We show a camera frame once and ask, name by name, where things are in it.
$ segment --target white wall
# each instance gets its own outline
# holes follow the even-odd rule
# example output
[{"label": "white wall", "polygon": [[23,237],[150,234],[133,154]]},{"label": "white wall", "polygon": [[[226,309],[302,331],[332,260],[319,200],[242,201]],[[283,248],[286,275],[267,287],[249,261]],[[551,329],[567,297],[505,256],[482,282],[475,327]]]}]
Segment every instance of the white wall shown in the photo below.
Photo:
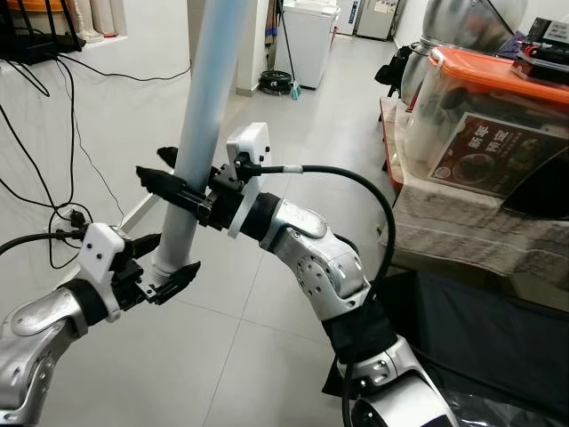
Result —
[{"label": "white wall", "polygon": [[[170,76],[188,65],[187,6],[184,0],[124,0],[128,37],[89,46],[76,58],[105,71],[140,77]],[[52,189],[56,203],[69,192],[69,100],[53,64],[32,67],[51,98],[44,98],[7,64],[1,63],[0,103]],[[100,77],[70,64],[76,83],[76,116],[83,144],[107,177],[128,213],[147,194],[134,167],[164,167],[156,148],[177,145],[189,88],[189,75],[173,82],[136,83]],[[120,215],[100,178],[76,149],[75,201],[91,209],[95,221],[117,223]],[[20,194],[45,201],[39,181],[0,118],[0,177]],[[27,205],[0,187],[0,244],[41,232],[49,209]],[[53,271],[46,243],[19,246],[0,256],[0,317],[30,298],[54,288],[66,271]],[[65,255],[73,250],[65,250]],[[64,261],[58,254],[56,262]]]},{"label": "white wall", "polygon": [[237,59],[237,89],[253,91],[259,83],[260,73],[267,69],[265,59],[267,10],[268,0],[251,0]]},{"label": "white wall", "polygon": [[[406,0],[394,37],[398,46],[419,41],[422,34],[423,15],[428,2],[429,0]],[[538,16],[549,20],[562,20],[567,14],[569,14],[569,1],[567,0],[528,0],[525,16],[519,29],[527,32],[533,20]]]}]

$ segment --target metal pole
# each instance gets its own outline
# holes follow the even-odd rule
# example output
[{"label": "metal pole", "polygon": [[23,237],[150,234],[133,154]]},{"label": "metal pole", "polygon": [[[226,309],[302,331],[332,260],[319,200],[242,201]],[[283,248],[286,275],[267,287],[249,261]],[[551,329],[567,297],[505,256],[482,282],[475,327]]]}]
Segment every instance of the metal pole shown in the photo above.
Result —
[{"label": "metal pole", "polygon": [[[207,0],[174,175],[204,191],[220,124],[227,107],[247,8],[252,0]],[[189,262],[196,218],[168,205],[160,246],[154,254],[154,279],[163,284]]]}]

